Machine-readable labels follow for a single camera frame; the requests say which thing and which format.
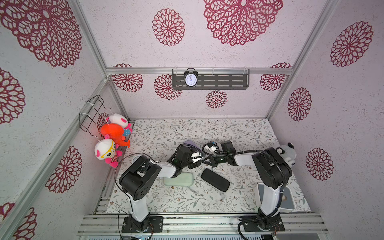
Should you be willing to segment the black umbrella case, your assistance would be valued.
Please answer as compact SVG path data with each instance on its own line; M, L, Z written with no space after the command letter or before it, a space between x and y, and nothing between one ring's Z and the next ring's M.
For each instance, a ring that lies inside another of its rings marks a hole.
M217 173L213 172L210 169L204 169L204 171L201 174L201 178L207 182L208 184L212 185L216 189L226 192L230 187L230 182L225 179L224 177L218 175Z

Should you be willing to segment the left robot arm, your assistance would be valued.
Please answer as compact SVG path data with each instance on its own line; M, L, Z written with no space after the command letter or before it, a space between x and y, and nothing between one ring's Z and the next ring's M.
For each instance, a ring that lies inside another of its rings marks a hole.
M158 230L155 222L163 223L163 218L151 219L147 206L146 195L157 179L163 179L172 187L190 187L194 177L184 168L199 167L207 157L203 151L192 142L180 144L172 156L165 162L155 162L148 154L132 154L135 158L130 167L117 179L115 184L128 197L130 212L124 218L122 231L124 233L143 233Z

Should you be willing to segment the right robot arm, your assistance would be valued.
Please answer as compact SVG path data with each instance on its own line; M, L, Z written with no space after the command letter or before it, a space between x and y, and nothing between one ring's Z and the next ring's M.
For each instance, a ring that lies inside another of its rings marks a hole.
M235 167L255 167L265 185L263 201L258 208L258 213L255 216L240 218L237 230L242 239L246 239L242 233L242 227L245 230L247 227L261 231L285 230L280 208L284 190L293 172L290 165L282 157L282 153L284 153L282 148L237 152L231 141L222 143L221 150L218 149L217 143L210 141L203 145L202 152L208 157L211 167L216 167L221 163L228 163Z

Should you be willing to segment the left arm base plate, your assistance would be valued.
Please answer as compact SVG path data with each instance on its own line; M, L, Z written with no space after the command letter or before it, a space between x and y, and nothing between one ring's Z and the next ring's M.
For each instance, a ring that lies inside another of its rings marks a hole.
M163 217L147 216L138 222L132 216L124 218L122 233L161 233L163 231Z

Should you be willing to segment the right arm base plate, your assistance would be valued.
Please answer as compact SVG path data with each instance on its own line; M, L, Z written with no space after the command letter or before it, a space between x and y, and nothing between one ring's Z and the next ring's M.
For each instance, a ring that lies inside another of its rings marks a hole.
M240 221L243 224L245 232L283 232L285 226L283 224L280 214L277 214L271 218L265 220L259 220L259 216L241 216Z

